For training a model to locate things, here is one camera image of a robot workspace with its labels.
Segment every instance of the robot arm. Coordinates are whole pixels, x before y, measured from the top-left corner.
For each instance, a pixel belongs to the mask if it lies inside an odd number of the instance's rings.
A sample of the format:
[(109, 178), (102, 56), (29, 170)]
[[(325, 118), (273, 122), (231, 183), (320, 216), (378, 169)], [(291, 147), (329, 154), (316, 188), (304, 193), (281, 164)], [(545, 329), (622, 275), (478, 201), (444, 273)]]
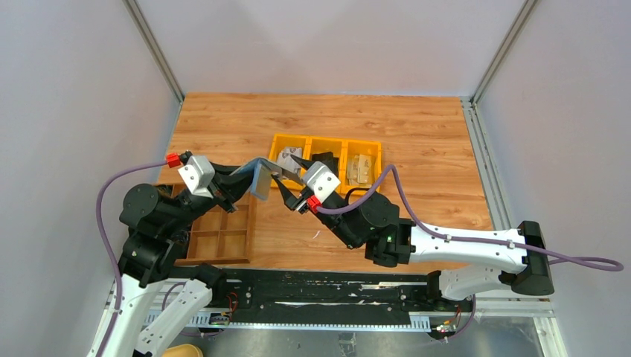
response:
[(179, 173), (187, 190), (172, 198), (151, 184), (138, 184), (125, 195), (119, 217), (129, 227), (118, 261), (122, 304), (119, 310), (110, 304), (106, 313), (108, 322), (114, 314), (118, 316), (104, 350), (98, 355), (108, 324), (97, 332), (88, 356), (161, 356), (192, 315), (224, 301), (225, 274), (201, 265), (175, 302), (138, 335), (175, 260), (185, 252), (186, 228), (216, 205), (229, 213), (235, 211), (234, 203), (252, 184), (252, 172), (233, 175), (237, 167), (211, 164), (204, 156), (186, 152), (177, 161), (185, 164)]
[[(428, 231), (447, 236), (443, 240), (420, 229), (410, 219), (400, 218), (399, 207), (379, 193), (373, 193), (360, 206), (346, 213), (321, 213), (317, 209), (319, 206), (337, 209), (348, 204), (335, 192), (339, 179), (321, 162), (293, 158), (307, 170), (303, 177), (306, 187), (295, 197), (274, 177), (285, 205), (299, 213), (311, 210), (349, 249), (365, 245), (367, 259), (388, 267), (429, 261), (471, 264), (454, 271), (430, 273), (429, 298), (463, 300), (471, 294), (494, 289), (512, 289), (519, 294), (535, 296), (554, 292), (548, 258), (512, 244), (544, 248), (538, 223), (525, 221), (518, 228), (507, 231), (473, 231), (427, 225)], [(450, 237), (500, 239), (509, 244), (457, 242), (451, 241)]]
[[(277, 176), (272, 176), (285, 205), (299, 213), (311, 210), (349, 249), (365, 245), (367, 259), (388, 267), (433, 260), (472, 264), (459, 270), (430, 273), (428, 299), (463, 300), (477, 292), (509, 288), (526, 295), (553, 292), (546, 256), (510, 245), (449, 239), (450, 236), (489, 237), (544, 248), (537, 223), (523, 222), (519, 228), (508, 231), (429, 226), (429, 230), (448, 237), (446, 240), (435, 239), (410, 219), (400, 218), (399, 207), (378, 193), (346, 213), (324, 214), (317, 208), (337, 209), (347, 205), (347, 201), (335, 192), (340, 185), (339, 179), (321, 162), (294, 159), (307, 169), (301, 179), (306, 187), (299, 197), (295, 197)], [(187, 189), (176, 197), (170, 197), (151, 184), (139, 184), (124, 198), (120, 221), (129, 227), (129, 238), (118, 262), (123, 302), (118, 311), (111, 304), (106, 314), (108, 321), (114, 314), (118, 314), (118, 319), (100, 356), (160, 356), (194, 313), (225, 297), (225, 275), (217, 268), (202, 265), (175, 302), (138, 335), (147, 310), (164, 285), (176, 258), (185, 252), (187, 227), (216, 205), (229, 213), (235, 211), (234, 203), (258, 180), (254, 178), (256, 172), (212, 164), (206, 157), (190, 152), (177, 157), (177, 164), (179, 162), (185, 164), (178, 171)], [(88, 356), (97, 355), (106, 335), (106, 325), (97, 332)]]

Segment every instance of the metal part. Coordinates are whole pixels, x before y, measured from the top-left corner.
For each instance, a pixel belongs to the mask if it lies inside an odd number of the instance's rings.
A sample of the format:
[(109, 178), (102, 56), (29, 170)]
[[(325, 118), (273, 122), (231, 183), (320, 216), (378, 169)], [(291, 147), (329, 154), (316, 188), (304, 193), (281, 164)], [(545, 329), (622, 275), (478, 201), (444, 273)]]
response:
[[(542, 357), (531, 318), (483, 318), (480, 324), (475, 323), (454, 343), (450, 339), (448, 345), (436, 343), (429, 347), (426, 344), (430, 338), (424, 333), (267, 329), (233, 329), (228, 332), (209, 339), (179, 336), (173, 346), (193, 344), (202, 350), (204, 356), (247, 356), (248, 352), (256, 351), (256, 356), (343, 357), (342, 346), (349, 346), (347, 341), (355, 341), (355, 357), (489, 357), (507, 354), (510, 357)], [(349, 335), (354, 335), (354, 338), (348, 338)]]
[[(151, 309), (144, 320), (144, 324), (151, 324), (158, 318), (161, 311)], [(218, 315), (206, 311), (197, 312), (186, 327), (221, 328), (221, 329), (296, 329), (296, 330), (326, 330), (326, 331), (396, 331), (396, 332), (430, 332), (429, 317), (410, 315), (410, 324), (405, 325), (356, 325), (356, 324), (267, 324), (251, 322), (231, 322), (214, 324), (212, 318)]]
[(541, 350), (545, 357), (568, 357), (556, 318), (534, 318)]
[(129, 11), (129, 15), (132, 17), (132, 20), (136, 24), (136, 28), (138, 32), (140, 32), (144, 43), (147, 44), (149, 48), (149, 52), (153, 56), (153, 59), (156, 61), (156, 65), (160, 68), (164, 79), (167, 81), (169, 88), (173, 92), (173, 96), (179, 101), (180, 105), (184, 102), (184, 91), (182, 91), (182, 87), (180, 87), (175, 74), (171, 70), (167, 59), (164, 57), (164, 53), (156, 38), (153, 36), (149, 24), (147, 23), (147, 19), (145, 19), (144, 14), (138, 4), (137, 0), (123, 0), (125, 7)]
[(455, 332), (456, 331), (456, 325), (454, 324), (441, 324), (438, 325), (434, 328), (436, 331), (440, 331), (440, 332)]
[(307, 170), (302, 176), (302, 181), (313, 191), (313, 195), (320, 202), (324, 202), (329, 198), (330, 194), (335, 192), (336, 188), (342, 183), (327, 165), (319, 161), (314, 162)]
[(504, 58), (508, 54), (509, 50), (515, 43), (515, 40), (519, 36), (519, 33), (522, 31), (525, 23), (533, 12), (535, 5), (539, 2), (539, 0), (525, 0), (522, 8), (519, 10), (517, 17), (513, 21), (513, 24), (510, 26), (510, 30), (506, 33), (506, 37), (502, 41), (502, 44), (499, 46), (493, 60), (489, 64), (487, 71), (484, 73), (482, 80), (478, 84), (478, 88), (473, 92), (473, 100), (472, 103), (477, 104), (480, 102), (480, 99), (484, 96), (491, 80), (495, 76), (498, 68), (504, 62)]
[(178, 169), (178, 173), (191, 194), (209, 199), (213, 198), (208, 187), (215, 176), (215, 169), (205, 156), (191, 156), (186, 165)]
[(487, 132), (484, 129), (484, 121), (478, 114), (476, 106), (472, 106), (468, 97), (461, 98), (462, 110), (469, 130), (471, 146), (478, 172), (487, 199), (491, 222), (495, 229), (508, 229), (512, 216), (506, 204), (506, 195), (498, 176), (497, 167), (493, 160), (492, 148), (488, 144)]

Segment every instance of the metal floor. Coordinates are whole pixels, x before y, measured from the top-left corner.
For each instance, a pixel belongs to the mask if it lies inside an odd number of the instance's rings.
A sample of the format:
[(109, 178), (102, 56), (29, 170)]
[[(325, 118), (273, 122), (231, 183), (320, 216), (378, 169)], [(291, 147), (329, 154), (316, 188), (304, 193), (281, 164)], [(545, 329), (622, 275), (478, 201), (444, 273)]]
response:
[(228, 329), (211, 340), (179, 336), (173, 346), (193, 344), (204, 357), (543, 357), (531, 318), (482, 318), (447, 345), (425, 333)]

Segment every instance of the red wire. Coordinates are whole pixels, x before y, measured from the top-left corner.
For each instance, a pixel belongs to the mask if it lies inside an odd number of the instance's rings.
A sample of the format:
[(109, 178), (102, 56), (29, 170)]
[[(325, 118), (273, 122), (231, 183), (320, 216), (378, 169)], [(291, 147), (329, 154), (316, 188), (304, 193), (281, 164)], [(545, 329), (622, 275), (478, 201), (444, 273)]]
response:
[(232, 309), (232, 312), (234, 312), (237, 306), (239, 306), (239, 295), (237, 295), (236, 292), (230, 292), (228, 295), (234, 295), (234, 308)]
[(456, 317), (458, 318), (458, 322), (455, 323), (456, 327), (460, 326), (460, 319), (462, 318), (462, 309), (458, 306), (458, 309), (455, 312)]

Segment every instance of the black object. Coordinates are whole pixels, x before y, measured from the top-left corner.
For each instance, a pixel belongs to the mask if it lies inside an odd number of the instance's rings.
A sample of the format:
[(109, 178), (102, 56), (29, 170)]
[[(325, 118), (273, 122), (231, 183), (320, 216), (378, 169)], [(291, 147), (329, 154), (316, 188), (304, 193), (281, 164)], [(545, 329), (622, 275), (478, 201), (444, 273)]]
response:
[[(315, 162), (292, 155), (294, 161), (308, 170)], [(307, 211), (308, 198), (313, 192), (305, 187), (299, 197), (295, 197), (281, 180), (274, 177), (285, 205), (300, 213)], [(335, 209), (347, 205), (347, 201), (333, 192), (321, 203), (323, 208)], [(365, 257), (380, 266), (395, 267), (398, 263), (407, 264), (410, 253), (409, 237), (412, 223), (409, 219), (399, 219), (399, 206), (392, 204), (384, 195), (373, 193), (357, 209), (339, 215), (314, 213), (349, 249), (366, 244)]]
[(322, 164), (327, 165), (329, 170), (331, 170), (335, 176), (339, 176), (339, 158), (333, 157), (333, 153), (331, 151), (313, 154), (311, 155), (311, 160), (320, 161)]
[(428, 332), (427, 335), (429, 335), (429, 337), (435, 339), (435, 340), (443, 340), (445, 339), (445, 337), (451, 337), (453, 335), (455, 335), (455, 331), (451, 332), (451, 331), (446, 331), (446, 332), (440, 332), (440, 331), (436, 331), (435, 329), (433, 329), (431, 332)]
[[(170, 277), (190, 277), (193, 269), (175, 267)], [(239, 295), (234, 322), (401, 325), (410, 324), (410, 311), (455, 313), (460, 307), (463, 312), (470, 312), (473, 306), (468, 300), (426, 298), (426, 275), (422, 274), (239, 268), (224, 268), (222, 272), (230, 282), (226, 283), (228, 291)], [(379, 289), (366, 286), (379, 286)], [(249, 305), (243, 301), (247, 292), (252, 299)], [(406, 299), (402, 300), (401, 295), (406, 295)], [(298, 308), (298, 305), (283, 303), (311, 304)], [(211, 306), (226, 305), (213, 302)]]
[(368, 190), (370, 190), (370, 188), (353, 187), (348, 192), (346, 192), (346, 197), (344, 197), (344, 202), (346, 202), (346, 205), (349, 204), (350, 195), (352, 195), (353, 192), (355, 192), (355, 191), (368, 191)]
[[(186, 164), (192, 155), (187, 151), (179, 157)], [(169, 190), (151, 184), (138, 184), (127, 192), (119, 216), (129, 227), (118, 261), (122, 274), (139, 280), (142, 287), (163, 280), (175, 260), (186, 253), (188, 238), (182, 236), (183, 230), (217, 205), (234, 211), (234, 203), (252, 184), (253, 173), (231, 175), (238, 167), (212, 165), (215, 174), (208, 188), (213, 198), (195, 196), (189, 190), (170, 197)]]
[[(527, 245), (545, 249), (539, 223), (524, 221), (517, 229), (525, 238)], [(500, 281), (510, 285), (510, 289), (517, 294), (540, 296), (554, 293), (548, 256), (535, 251), (528, 251), (528, 255), (523, 259), (523, 263), (526, 264), (524, 271), (518, 274), (502, 272), (499, 276)]]

